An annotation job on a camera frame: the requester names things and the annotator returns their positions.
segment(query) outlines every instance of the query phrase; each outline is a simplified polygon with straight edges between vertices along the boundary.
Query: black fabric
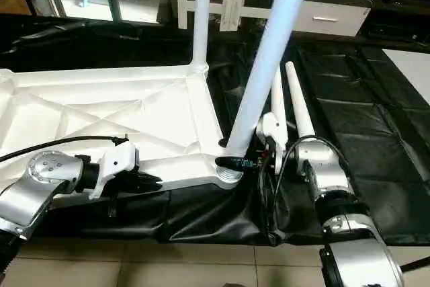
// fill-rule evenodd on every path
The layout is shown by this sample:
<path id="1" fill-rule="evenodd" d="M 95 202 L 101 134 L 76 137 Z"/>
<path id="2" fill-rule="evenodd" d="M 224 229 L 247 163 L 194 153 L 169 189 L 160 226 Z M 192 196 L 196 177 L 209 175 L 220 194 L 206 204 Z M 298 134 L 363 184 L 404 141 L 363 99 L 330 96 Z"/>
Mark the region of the black fabric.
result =
<path id="1" fill-rule="evenodd" d="M 427 102 L 379 48 L 301 44 L 294 58 L 387 243 L 428 244 Z"/>
<path id="2" fill-rule="evenodd" d="M 160 26 L 0 16 L 0 68 L 15 72 L 178 65 L 191 58 L 191 35 Z M 208 85 L 228 136 L 252 66 L 258 35 L 211 33 Z M 430 107 L 379 48 L 296 39 L 296 65 L 318 135 L 346 155 L 353 186 L 391 245 L 430 244 L 427 209 Z M 289 135 L 297 137 L 284 80 Z M 308 189 L 291 166 L 277 214 L 264 213 L 257 176 L 233 190 L 213 185 L 135 196 L 48 213 L 38 235 L 162 242 L 266 245 L 321 243 Z M 267 232 L 276 222 L 282 231 Z"/>

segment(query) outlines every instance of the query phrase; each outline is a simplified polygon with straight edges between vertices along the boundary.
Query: white pole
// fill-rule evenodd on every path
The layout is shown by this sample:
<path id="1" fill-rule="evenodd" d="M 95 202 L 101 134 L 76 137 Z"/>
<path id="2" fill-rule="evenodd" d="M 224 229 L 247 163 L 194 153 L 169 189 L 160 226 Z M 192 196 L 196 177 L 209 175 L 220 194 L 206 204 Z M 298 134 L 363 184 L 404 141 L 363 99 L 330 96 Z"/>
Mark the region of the white pole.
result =
<path id="1" fill-rule="evenodd" d="M 275 174 L 279 174 L 284 158 L 285 145 L 288 142 L 287 118 L 285 114 L 284 91 L 282 89 L 281 69 L 277 67 L 275 78 L 271 86 L 271 111 L 277 120 L 279 132 L 285 134 L 285 142 L 276 143 Z"/>
<path id="2" fill-rule="evenodd" d="M 258 123 L 303 0 L 274 0 L 247 88 L 225 150 L 243 157 Z"/>
<path id="3" fill-rule="evenodd" d="M 290 88 L 294 116 L 296 117 L 298 136 L 303 137 L 309 134 L 315 134 L 314 126 L 309 116 L 306 101 L 304 101 L 302 87 L 297 78 L 297 72 L 293 62 L 287 62 L 285 68 L 287 71 L 288 87 Z"/>
<path id="4" fill-rule="evenodd" d="M 196 13 L 194 14 L 194 39 L 192 64 L 206 72 L 206 52 L 208 49 L 210 0 L 196 0 Z"/>

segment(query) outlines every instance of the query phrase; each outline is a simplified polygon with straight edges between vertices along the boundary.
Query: robotic arm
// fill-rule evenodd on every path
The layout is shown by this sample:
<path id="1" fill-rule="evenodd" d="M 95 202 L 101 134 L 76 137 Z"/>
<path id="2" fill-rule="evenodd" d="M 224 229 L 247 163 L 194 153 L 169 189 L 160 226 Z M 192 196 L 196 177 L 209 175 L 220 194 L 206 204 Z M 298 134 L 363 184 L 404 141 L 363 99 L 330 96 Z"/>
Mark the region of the robotic arm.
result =
<path id="1" fill-rule="evenodd" d="M 297 171 L 308 183 L 326 242 L 320 250 L 326 286 L 403 286 L 399 266 L 367 206 L 355 195 L 349 174 L 339 164 L 339 157 L 344 159 L 342 154 L 330 142 L 315 136 L 291 62 L 286 64 L 286 73 L 300 137 L 295 145 Z"/>
<path id="2" fill-rule="evenodd" d="M 101 197 L 116 177 L 125 192 L 157 190 L 158 177 L 138 172 L 138 150 L 126 139 L 105 152 L 98 163 L 91 157 L 42 151 L 30 159 L 22 177 L 0 194 L 0 283 L 6 267 L 17 255 L 49 210 L 57 194 L 92 189 L 90 199 Z"/>

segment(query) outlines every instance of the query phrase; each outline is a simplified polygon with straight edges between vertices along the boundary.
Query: black cable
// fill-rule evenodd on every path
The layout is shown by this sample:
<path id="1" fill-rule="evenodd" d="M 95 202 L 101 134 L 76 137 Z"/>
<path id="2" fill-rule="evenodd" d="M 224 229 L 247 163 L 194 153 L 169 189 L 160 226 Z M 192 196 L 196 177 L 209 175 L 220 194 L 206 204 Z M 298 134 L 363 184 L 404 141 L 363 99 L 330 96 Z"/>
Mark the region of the black cable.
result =
<path id="1" fill-rule="evenodd" d="M 115 145 L 119 145 L 122 142 L 128 141 L 127 138 L 119 138 L 119 137 L 112 137 L 112 136 L 77 136 L 77 137 L 70 137 L 70 138 L 62 138 L 62 139 L 57 139 L 54 141 L 45 142 L 45 143 L 40 144 L 40 145 L 24 148 L 24 149 L 21 149 L 20 151 L 14 151 L 13 153 L 4 155 L 4 156 L 0 157 L 0 163 L 2 161 L 8 160 L 10 158 L 18 157 L 18 156 L 24 155 L 26 153 L 31 153 L 32 151 L 37 151 L 39 149 L 43 149 L 46 147 L 51 147 L 51 146 L 55 146 L 55 145 L 59 145 L 59 144 L 65 144 L 66 142 L 73 142 L 73 141 L 80 141 L 80 140 L 110 140 Z"/>
<path id="2" fill-rule="evenodd" d="M 267 196 L 265 194 L 265 179 L 269 174 L 267 173 L 267 168 L 270 165 L 270 162 L 272 160 L 272 152 L 268 151 L 267 155 L 264 157 L 263 163 L 260 168 L 260 172 L 258 173 L 258 185 L 259 185 L 259 191 L 261 196 L 261 203 L 262 205 L 267 205 Z"/>
<path id="3" fill-rule="evenodd" d="M 340 161 L 342 162 L 343 166 L 346 167 L 346 172 L 348 172 L 348 175 L 351 173 L 350 169 L 349 169 L 348 161 L 346 160 L 345 156 L 343 156 L 342 152 L 334 144 L 332 144 L 330 141 L 328 141 L 326 138 L 321 137 L 321 136 L 317 136 L 315 134 L 309 134 L 307 136 L 300 137 L 298 140 L 296 140 L 295 142 L 293 142 L 293 144 L 287 150 L 287 153 L 285 155 L 284 162 L 282 163 L 281 171 L 279 173 L 279 177 L 278 177 L 278 180 L 277 180 L 277 183 L 276 183 L 275 194 L 273 195 L 272 211 L 274 211 L 275 207 L 276 207 L 277 195 L 279 194 L 279 190 L 280 190 L 280 186 L 281 186 L 281 180 L 282 180 L 282 177 L 284 176 L 284 172 L 285 172 L 285 169 L 286 169 L 286 165 L 288 163 L 288 159 L 289 159 L 290 155 L 292 154 L 292 152 L 294 151 L 294 149 L 301 142 L 303 142 L 303 141 L 305 141 L 307 139 L 316 139 L 316 140 L 319 140 L 319 141 L 325 143 L 327 146 L 329 146 L 337 154 L 337 156 L 340 159 Z"/>

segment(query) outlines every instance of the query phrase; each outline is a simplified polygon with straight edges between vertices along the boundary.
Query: floor tile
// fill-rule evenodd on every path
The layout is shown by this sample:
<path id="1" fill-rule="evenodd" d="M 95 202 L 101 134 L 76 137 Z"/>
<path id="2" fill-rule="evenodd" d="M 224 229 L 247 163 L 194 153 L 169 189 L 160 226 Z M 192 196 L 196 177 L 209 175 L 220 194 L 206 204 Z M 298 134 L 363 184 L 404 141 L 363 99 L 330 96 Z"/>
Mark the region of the floor tile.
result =
<path id="1" fill-rule="evenodd" d="M 430 247 L 389 247 L 398 265 L 430 256 Z"/>
<path id="2" fill-rule="evenodd" d="M 317 267 L 257 266 L 259 287 L 324 287 L 321 269 Z"/>
<path id="3" fill-rule="evenodd" d="M 152 263 L 254 264 L 253 247 L 245 245 L 197 245 L 129 243 L 124 261 Z"/>
<path id="4" fill-rule="evenodd" d="M 121 261 L 125 244 L 122 241 L 90 239 L 32 239 L 25 244 L 20 258 Z"/>
<path id="5" fill-rule="evenodd" d="M 320 267 L 321 246 L 278 245 L 277 247 L 255 247 L 257 265 L 299 265 Z"/>
<path id="6" fill-rule="evenodd" d="M 120 263 L 16 259 L 2 287 L 116 287 Z"/>
<path id="7" fill-rule="evenodd" d="M 430 281 L 430 268 L 421 268 L 403 274 L 406 287 L 428 287 Z"/>
<path id="8" fill-rule="evenodd" d="M 253 265 L 123 263 L 118 287 L 257 287 Z"/>

